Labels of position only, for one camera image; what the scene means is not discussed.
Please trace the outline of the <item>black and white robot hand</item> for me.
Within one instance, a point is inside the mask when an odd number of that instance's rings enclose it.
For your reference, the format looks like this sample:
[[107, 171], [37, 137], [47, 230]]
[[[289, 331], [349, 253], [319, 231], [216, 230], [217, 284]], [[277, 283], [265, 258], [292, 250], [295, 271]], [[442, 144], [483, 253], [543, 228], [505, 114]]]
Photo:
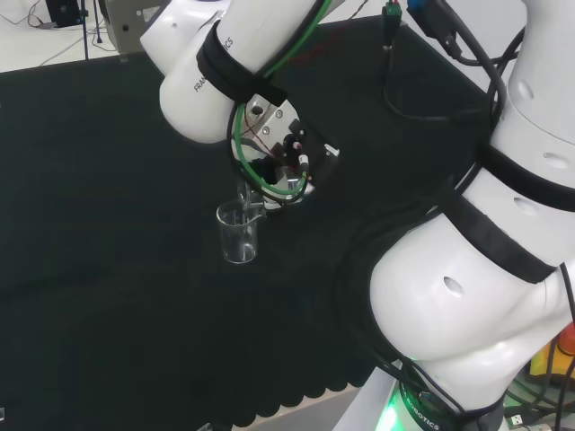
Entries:
[[291, 128], [282, 139], [266, 146], [264, 156], [248, 161], [262, 180], [272, 188], [285, 190], [287, 195], [275, 193], [258, 182], [255, 190], [264, 196], [269, 210], [299, 203], [328, 179], [340, 153], [313, 130]]

